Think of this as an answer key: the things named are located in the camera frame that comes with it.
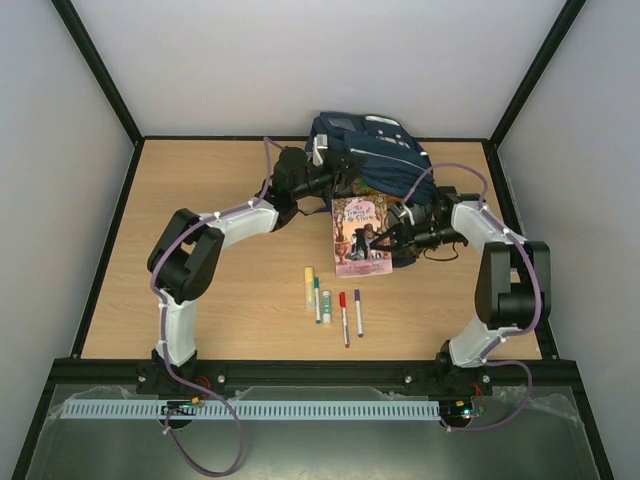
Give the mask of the navy blue student backpack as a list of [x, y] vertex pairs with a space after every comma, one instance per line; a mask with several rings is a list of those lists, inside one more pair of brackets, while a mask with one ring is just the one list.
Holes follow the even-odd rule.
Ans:
[[[394, 222], [389, 212], [392, 205], [402, 202], [431, 207], [434, 203], [436, 185], [429, 155], [397, 120], [373, 114], [322, 112], [312, 122], [303, 149], [305, 153], [311, 138], [317, 134], [328, 136], [326, 153], [333, 151], [366, 158], [357, 178], [386, 194], [388, 228]], [[320, 197], [330, 213], [333, 199], [358, 197], [351, 194], [350, 184], [342, 186], [335, 196]], [[413, 264], [424, 252], [407, 257], [394, 257], [390, 253], [393, 269]]]

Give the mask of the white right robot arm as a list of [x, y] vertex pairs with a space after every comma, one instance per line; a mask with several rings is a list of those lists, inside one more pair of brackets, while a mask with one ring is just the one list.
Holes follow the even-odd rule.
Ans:
[[460, 390], [471, 369], [486, 365], [507, 339], [526, 335], [550, 313], [550, 249], [529, 241], [500, 221], [478, 194], [453, 187], [437, 189], [429, 217], [398, 202], [389, 208], [394, 222], [371, 243], [394, 257], [434, 250], [446, 244], [472, 246], [481, 262], [474, 314], [461, 333], [446, 341], [435, 359], [435, 377], [445, 390]]

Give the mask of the orange Treehouse book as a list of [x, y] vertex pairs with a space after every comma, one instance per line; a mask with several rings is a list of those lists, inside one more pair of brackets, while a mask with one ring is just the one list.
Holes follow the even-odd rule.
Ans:
[[386, 196], [385, 193], [368, 185], [362, 178], [356, 178], [350, 184], [349, 188], [353, 196], [358, 196], [358, 197], [371, 196], [371, 195]]

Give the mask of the yellow highlighter pen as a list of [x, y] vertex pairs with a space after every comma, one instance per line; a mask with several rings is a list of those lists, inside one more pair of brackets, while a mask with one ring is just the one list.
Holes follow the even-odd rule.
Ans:
[[308, 310], [315, 309], [315, 271], [311, 266], [304, 268], [305, 306]]

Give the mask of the red marker pen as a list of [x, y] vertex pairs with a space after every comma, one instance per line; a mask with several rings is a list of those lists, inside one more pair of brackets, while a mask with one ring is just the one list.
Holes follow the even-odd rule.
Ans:
[[339, 305], [341, 309], [341, 322], [342, 322], [344, 346], [345, 348], [350, 348], [348, 311], [347, 311], [346, 293], [344, 291], [339, 293]]

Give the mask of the illustrated book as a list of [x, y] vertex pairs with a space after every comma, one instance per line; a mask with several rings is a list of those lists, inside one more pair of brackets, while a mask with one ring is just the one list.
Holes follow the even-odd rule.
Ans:
[[386, 198], [383, 195], [335, 198], [331, 213], [336, 277], [390, 274], [391, 254], [372, 248], [388, 228]]

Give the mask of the green marker pen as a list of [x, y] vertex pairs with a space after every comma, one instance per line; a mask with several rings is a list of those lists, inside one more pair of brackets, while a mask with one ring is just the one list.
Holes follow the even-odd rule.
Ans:
[[319, 289], [319, 278], [314, 276], [313, 278], [313, 293], [314, 293], [314, 311], [315, 311], [315, 323], [322, 323], [322, 312], [321, 312], [321, 295]]

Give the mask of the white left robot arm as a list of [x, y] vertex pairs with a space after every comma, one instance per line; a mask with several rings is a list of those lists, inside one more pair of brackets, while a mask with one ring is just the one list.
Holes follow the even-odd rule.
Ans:
[[365, 164], [361, 155], [329, 151], [315, 165], [298, 147], [285, 147], [276, 161], [270, 156], [266, 161], [256, 195], [225, 211], [176, 211], [149, 256], [150, 286], [160, 311], [155, 351], [171, 374], [196, 356], [198, 299], [210, 287], [223, 250], [286, 226], [298, 214], [299, 200], [349, 185]]

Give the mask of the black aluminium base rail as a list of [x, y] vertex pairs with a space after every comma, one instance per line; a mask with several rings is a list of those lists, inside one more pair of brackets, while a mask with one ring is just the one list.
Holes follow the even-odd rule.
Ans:
[[[372, 387], [409, 396], [453, 398], [487, 393], [494, 386], [526, 382], [518, 365], [460, 368], [442, 360], [430, 361], [225, 361], [198, 360], [178, 374], [215, 393], [230, 397], [253, 386], [264, 387]], [[45, 388], [59, 385], [132, 386], [143, 395], [186, 397], [195, 392], [172, 379], [166, 368], [151, 360], [54, 361]]]

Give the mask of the purple marker pen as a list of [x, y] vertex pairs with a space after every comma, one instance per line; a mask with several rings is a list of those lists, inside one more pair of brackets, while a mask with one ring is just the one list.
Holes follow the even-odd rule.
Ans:
[[361, 293], [359, 289], [354, 290], [354, 303], [356, 311], [357, 336], [359, 338], [362, 338], [364, 337], [364, 325], [362, 316]]

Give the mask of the white glue stick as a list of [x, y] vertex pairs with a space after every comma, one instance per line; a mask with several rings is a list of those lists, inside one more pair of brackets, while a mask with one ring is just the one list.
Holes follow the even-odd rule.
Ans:
[[322, 323], [330, 324], [332, 321], [332, 297], [328, 290], [322, 291]]

